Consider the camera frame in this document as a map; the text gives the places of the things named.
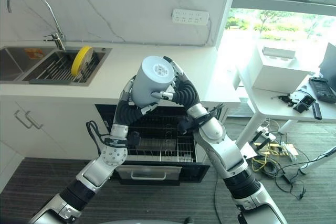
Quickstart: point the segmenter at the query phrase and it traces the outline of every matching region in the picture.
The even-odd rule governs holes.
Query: dishwasher rack
[[[85,62],[76,76],[71,74],[71,67],[77,55],[76,50],[56,51],[34,69],[24,81],[37,84],[46,81],[55,83],[87,82],[95,71],[104,53],[93,51],[90,61]]]
[[[181,135],[178,116],[145,116],[130,126],[140,133],[138,146],[128,146],[128,160],[157,162],[197,162],[192,133]]]
[[[69,52],[66,55],[56,54],[51,63],[36,79],[49,80],[71,80],[72,82],[86,82],[95,67],[99,63],[96,52],[93,52],[91,60],[85,62],[83,69],[74,77],[71,74],[71,67],[76,57],[76,52]]]

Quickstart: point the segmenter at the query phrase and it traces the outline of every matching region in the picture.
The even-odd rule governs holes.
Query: faucet
[[[64,36],[64,33],[62,32],[61,28],[59,27],[59,24],[58,24],[57,19],[55,17],[54,11],[53,11],[52,7],[50,6],[50,4],[46,0],[41,0],[41,1],[47,5],[47,7],[48,7],[48,9],[49,9],[54,21],[55,21],[56,29],[57,29],[57,32],[58,32],[58,33],[54,33],[54,34],[49,35],[49,36],[52,37],[52,39],[44,40],[44,41],[54,41],[58,49],[65,50],[65,47],[62,43],[62,40],[60,39],[60,38],[65,38],[65,36]],[[7,10],[8,10],[9,13],[11,13],[12,12],[11,0],[6,0],[6,3],[7,3]]]

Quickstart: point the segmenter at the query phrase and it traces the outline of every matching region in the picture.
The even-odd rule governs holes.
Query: white wall
[[[47,0],[67,40],[214,45],[225,6],[232,0]],[[207,26],[172,23],[174,8],[205,10]],[[42,40],[55,31],[40,0],[0,2],[0,40]]]

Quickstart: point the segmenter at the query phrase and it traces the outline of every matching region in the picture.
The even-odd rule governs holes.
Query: window
[[[336,43],[336,0],[233,0],[219,53],[235,69],[237,48],[248,41],[301,51],[311,66]]]

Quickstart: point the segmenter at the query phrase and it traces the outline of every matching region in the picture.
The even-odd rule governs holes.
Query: cabinet handle
[[[163,174],[163,177],[160,177],[160,178],[155,178],[155,177],[135,177],[134,176],[134,171],[131,172],[131,178],[134,179],[134,180],[165,180],[167,177],[167,173],[164,172]]]
[[[40,128],[42,128],[43,124],[37,125],[37,123],[34,121],[34,119],[32,119],[32,118],[30,117],[29,113],[30,113],[30,110],[26,112],[26,115],[25,115],[25,116],[26,116],[26,119],[27,119],[28,121],[30,121],[31,124],[32,124],[36,129],[39,130]]]
[[[14,113],[15,118],[18,119],[19,122],[20,122],[21,124],[23,124],[24,127],[26,127],[27,129],[30,129],[30,128],[32,127],[33,124],[31,124],[30,126],[28,126],[24,121],[22,121],[21,118],[19,118],[19,117],[17,116],[17,113],[19,113],[19,112],[20,112],[20,110],[17,110],[17,111]]]

